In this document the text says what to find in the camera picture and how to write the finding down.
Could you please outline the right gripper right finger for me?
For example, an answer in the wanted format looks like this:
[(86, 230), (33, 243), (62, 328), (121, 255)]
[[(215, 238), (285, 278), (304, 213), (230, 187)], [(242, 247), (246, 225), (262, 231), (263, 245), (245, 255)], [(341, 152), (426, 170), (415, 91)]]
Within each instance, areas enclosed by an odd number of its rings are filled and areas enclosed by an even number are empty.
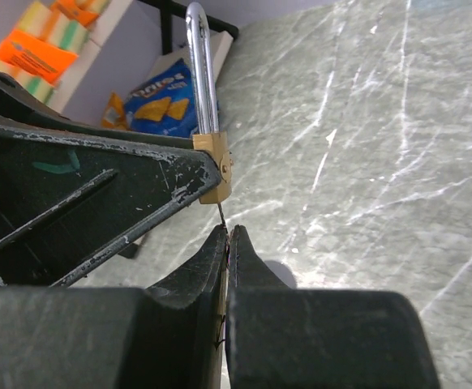
[(297, 282), (278, 261), (264, 261), (255, 251), (247, 228), (234, 227), (229, 245), (229, 284), (225, 324), (225, 356), (232, 388), (274, 388), (277, 351), (277, 299)]

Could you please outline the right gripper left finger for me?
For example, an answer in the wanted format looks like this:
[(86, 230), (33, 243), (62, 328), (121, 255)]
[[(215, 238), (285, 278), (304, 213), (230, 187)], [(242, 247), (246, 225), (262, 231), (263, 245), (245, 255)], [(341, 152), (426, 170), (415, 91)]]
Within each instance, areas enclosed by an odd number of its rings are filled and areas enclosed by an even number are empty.
[(148, 288), (151, 388), (219, 388), (225, 330), (227, 230), (213, 228), (185, 263)]

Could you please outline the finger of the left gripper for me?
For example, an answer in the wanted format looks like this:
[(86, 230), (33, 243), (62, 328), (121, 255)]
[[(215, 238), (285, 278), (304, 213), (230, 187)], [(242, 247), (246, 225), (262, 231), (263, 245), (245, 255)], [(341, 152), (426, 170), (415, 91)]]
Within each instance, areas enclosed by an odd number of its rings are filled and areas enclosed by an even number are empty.
[(0, 116), (46, 129), (64, 130), (84, 135), (181, 149), (193, 148), (190, 139), (150, 135), (127, 130), (111, 130), (74, 122), (41, 103), (18, 82), (14, 81), (11, 76), (2, 72), (0, 72)]
[(0, 122), (0, 286), (73, 284), (220, 180), (205, 152)]

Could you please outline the long shackle brass padlock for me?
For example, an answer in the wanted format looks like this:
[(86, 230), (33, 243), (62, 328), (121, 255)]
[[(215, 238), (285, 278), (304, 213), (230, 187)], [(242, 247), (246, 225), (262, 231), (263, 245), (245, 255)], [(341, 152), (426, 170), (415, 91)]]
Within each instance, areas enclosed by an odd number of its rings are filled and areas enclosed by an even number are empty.
[(221, 182), (203, 195), (200, 202), (221, 205), (232, 193), (233, 161), (227, 133), (219, 127), (208, 19), (198, 2), (187, 7), (186, 25), (199, 130), (193, 136), (193, 146), (195, 150), (205, 151), (213, 158), (221, 175)]

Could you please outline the stacked orange snack boxes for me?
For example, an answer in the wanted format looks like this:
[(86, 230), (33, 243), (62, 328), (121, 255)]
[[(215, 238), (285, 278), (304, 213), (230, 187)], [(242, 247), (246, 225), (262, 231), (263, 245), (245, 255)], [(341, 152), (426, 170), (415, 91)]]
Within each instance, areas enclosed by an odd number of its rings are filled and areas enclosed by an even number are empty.
[(32, 2), (0, 42), (0, 72), (48, 102), (108, 5), (103, 0)]

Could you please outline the orange snack bag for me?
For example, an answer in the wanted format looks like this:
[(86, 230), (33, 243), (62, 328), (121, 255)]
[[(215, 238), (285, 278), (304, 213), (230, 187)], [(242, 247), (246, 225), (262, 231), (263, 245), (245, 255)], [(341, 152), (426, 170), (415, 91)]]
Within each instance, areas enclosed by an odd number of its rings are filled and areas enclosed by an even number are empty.
[(124, 99), (117, 93), (111, 92), (101, 116), (101, 126), (107, 129), (131, 131), (124, 105)]

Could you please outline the blue doritos chip bag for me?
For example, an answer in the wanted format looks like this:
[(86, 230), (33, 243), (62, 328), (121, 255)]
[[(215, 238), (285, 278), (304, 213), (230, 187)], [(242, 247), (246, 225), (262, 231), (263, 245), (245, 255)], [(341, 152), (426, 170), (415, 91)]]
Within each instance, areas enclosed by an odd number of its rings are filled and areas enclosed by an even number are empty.
[(184, 139), (196, 134), (193, 83), (184, 59), (132, 90), (123, 109), (129, 130)]

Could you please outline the black frame white shelf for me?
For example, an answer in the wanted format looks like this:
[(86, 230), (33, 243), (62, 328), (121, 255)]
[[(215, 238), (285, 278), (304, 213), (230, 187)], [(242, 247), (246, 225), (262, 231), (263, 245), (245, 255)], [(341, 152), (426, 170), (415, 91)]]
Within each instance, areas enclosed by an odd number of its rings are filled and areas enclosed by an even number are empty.
[(184, 18), (173, 15), (169, 25), (172, 51), (165, 53), (159, 9), (139, 1), (111, 1), (48, 106), (66, 118), (98, 125), (112, 92), (124, 98), (180, 57), (189, 58)]

